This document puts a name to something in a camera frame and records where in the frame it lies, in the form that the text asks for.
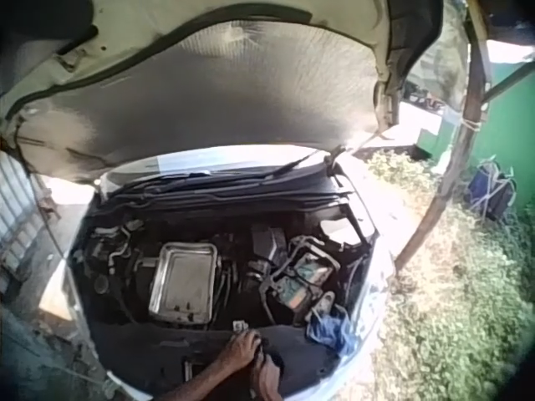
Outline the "person's right hand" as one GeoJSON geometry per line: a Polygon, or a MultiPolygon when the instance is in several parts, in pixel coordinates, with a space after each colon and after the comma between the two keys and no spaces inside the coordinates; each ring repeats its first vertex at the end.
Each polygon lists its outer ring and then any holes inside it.
{"type": "Polygon", "coordinates": [[[273,370],[266,376],[252,376],[251,385],[257,401],[283,401],[279,393],[280,368],[273,361],[273,370]]]}

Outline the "person's left hand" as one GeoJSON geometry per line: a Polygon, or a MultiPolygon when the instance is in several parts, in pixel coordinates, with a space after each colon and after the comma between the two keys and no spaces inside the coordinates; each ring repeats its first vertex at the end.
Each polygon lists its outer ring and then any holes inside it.
{"type": "Polygon", "coordinates": [[[245,360],[242,356],[243,333],[236,334],[217,357],[218,364],[225,373],[235,373],[252,362],[252,360],[245,360]]]}

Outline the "blue cloth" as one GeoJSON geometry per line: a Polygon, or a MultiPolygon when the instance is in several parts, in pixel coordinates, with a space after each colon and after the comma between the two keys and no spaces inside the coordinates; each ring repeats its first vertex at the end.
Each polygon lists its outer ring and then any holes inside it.
{"type": "Polygon", "coordinates": [[[306,336],[309,340],[331,349],[339,358],[349,356],[357,346],[357,337],[349,315],[339,305],[334,305],[330,312],[312,310],[306,336]]]}

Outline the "car battery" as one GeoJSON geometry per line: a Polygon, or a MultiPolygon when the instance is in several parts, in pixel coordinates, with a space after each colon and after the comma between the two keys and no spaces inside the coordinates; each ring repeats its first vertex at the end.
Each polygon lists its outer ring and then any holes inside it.
{"type": "Polygon", "coordinates": [[[319,299],[323,284],[339,269],[339,264],[325,253],[304,252],[274,281],[270,295],[295,313],[319,299]]]}

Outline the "black radiator cover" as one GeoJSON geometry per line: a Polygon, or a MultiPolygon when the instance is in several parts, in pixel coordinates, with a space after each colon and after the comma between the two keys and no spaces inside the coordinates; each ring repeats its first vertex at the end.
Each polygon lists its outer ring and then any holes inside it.
{"type": "MultiPolygon", "coordinates": [[[[303,329],[263,327],[262,344],[283,363],[280,391],[289,397],[313,388],[339,365],[336,353],[309,341],[303,329]]],[[[94,322],[90,336],[103,367],[131,387],[158,395],[185,378],[184,362],[209,363],[224,348],[228,331],[164,328],[151,323],[94,322]]]]}

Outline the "metal tray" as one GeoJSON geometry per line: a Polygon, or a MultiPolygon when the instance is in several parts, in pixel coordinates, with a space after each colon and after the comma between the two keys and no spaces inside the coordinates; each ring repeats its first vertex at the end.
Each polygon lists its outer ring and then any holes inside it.
{"type": "Polygon", "coordinates": [[[211,321],[217,248],[211,243],[168,242],[160,250],[148,310],[160,321],[211,321]]]}

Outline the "black fuse box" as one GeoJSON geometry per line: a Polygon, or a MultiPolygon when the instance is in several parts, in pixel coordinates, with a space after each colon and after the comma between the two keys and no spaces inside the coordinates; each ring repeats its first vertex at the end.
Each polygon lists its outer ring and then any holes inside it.
{"type": "Polygon", "coordinates": [[[287,242],[281,227],[252,227],[252,250],[255,255],[281,265],[287,257],[287,242]]]}

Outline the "white car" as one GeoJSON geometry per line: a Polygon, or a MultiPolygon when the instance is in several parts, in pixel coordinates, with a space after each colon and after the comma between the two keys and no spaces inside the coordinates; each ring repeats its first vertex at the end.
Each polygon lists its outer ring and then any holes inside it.
{"type": "Polygon", "coordinates": [[[287,401],[324,401],[363,371],[383,319],[394,272],[385,235],[385,212],[375,205],[377,186],[363,161],[345,149],[321,150],[278,177],[206,177],[110,193],[132,180],[155,175],[271,170],[314,150],[297,145],[217,146],[137,160],[101,176],[73,239],[62,253],[62,289],[89,350],[108,378],[134,401],[151,401],[178,388],[206,369],[220,352],[209,363],[184,362],[185,378],[180,384],[149,395],[103,367],[91,340],[92,323],[151,323],[164,328],[228,331],[232,334],[228,344],[236,335],[232,331],[234,320],[245,320],[248,330],[257,332],[263,327],[296,327],[303,329],[307,338],[312,310],[330,312],[339,305],[349,315],[357,346],[349,356],[338,357],[339,365],[332,375],[313,388],[283,396],[283,363],[262,342],[257,354],[268,353],[280,368],[278,390],[287,401]],[[326,239],[320,221],[340,218],[349,219],[362,236],[362,245],[339,246],[326,239]],[[254,254],[251,230],[256,225],[283,229],[288,254],[281,265],[254,254]],[[217,248],[208,324],[164,322],[149,313],[155,269],[161,248],[168,242],[211,243],[217,248]],[[295,313],[270,293],[285,268],[307,251],[325,253],[339,269],[323,284],[323,295],[295,313]]]}

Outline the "white fluid reservoir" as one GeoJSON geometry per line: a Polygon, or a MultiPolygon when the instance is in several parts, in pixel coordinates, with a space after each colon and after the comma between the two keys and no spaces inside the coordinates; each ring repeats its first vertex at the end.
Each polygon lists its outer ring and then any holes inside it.
{"type": "Polygon", "coordinates": [[[327,240],[339,246],[360,246],[363,238],[353,227],[349,219],[322,220],[319,223],[320,230],[327,240]]]}

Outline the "black wiper blade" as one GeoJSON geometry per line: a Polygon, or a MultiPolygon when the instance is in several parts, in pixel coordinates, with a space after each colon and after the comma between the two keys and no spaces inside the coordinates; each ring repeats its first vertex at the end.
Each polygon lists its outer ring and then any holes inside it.
{"type": "Polygon", "coordinates": [[[139,188],[147,187],[148,185],[159,185],[162,183],[173,183],[189,179],[203,179],[219,176],[239,175],[244,173],[245,170],[203,170],[190,173],[174,173],[165,175],[155,175],[151,177],[145,177],[139,180],[132,180],[116,190],[110,190],[110,193],[122,192],[128,190],[135,190],[139,188]]]}
{"type": "Polygon", "coordinates": [[[313,156],[321,153],[321,150],[314,150],[313,152],[309,153],[308,155],[305,155],[299,159],[292,160],[288,162],[285,165],[281,165],[277,168],[271,169],[271,170],[265,170],[265,171],[259,171],[259,172],[249,172],[249,173],[240,173],[237,175],[238,178],[243,179],[265,179],[268,177],[278,177],[280,175],[285,175],[289,171],[293,170],[297,166],[301,165],[304,161],[312,158],[313,156]]]}

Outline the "open white car hood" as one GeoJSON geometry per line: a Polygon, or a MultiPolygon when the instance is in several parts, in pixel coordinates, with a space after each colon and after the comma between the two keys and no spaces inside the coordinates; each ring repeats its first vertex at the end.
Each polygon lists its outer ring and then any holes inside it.
{"type": "Polygon", "coordinates": [[[89,182],[219,145],[330,149],[395,121],[444,0],[0,0],[0,139],[89,182]]]}

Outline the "corrugated metal sheet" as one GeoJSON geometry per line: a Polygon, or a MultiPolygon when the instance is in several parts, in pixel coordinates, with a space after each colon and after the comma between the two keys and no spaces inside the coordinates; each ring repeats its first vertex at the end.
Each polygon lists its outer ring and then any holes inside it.
{"type": "Polygon", "coordinates": [[[40,175],[27,175],[18,161],[0,151],[0,294],[26,280],[26,265],[44,229],[39,207],[49,198],[40,175]]]}

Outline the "green container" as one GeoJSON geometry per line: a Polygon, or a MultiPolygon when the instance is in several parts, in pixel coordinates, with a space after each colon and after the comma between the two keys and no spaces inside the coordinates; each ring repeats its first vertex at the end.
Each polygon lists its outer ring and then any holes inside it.
{"type": "Polygon", "coordinates": [[[450,145],[455,130],[456,126],[440,115],[427,113],[416,146],[430,159],[438,161],[450,145]]]}

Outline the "blue bag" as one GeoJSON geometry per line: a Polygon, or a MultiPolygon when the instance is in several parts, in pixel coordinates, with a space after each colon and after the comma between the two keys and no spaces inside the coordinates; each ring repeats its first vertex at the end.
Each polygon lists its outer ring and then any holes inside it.
{"type": "Polygon", "coordinates": [[[517,197],[514,169],[503,170],[496,156],[482,160],[476,167],[464,195],[469,209],[491,221],[501,220],[517,197]]]}

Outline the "wooden pole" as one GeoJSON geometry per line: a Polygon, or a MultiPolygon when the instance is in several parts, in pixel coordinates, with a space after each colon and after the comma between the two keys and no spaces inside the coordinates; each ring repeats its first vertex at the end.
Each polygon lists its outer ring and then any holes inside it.
{"type": "Polygon", "coordinates": [[[401,272],[436,227],[452,198],[454,189],[465,169],[476,135],[482,126],[486,91],[491,88],[490,59],[487,50],[488,32],[480,0],[466,0],[468,20],[465,31],[470,57],[466,97],[461,126],[452,142],[451,156],[436,193],[421,222],[395,259],[395,269],[401,272]]]}

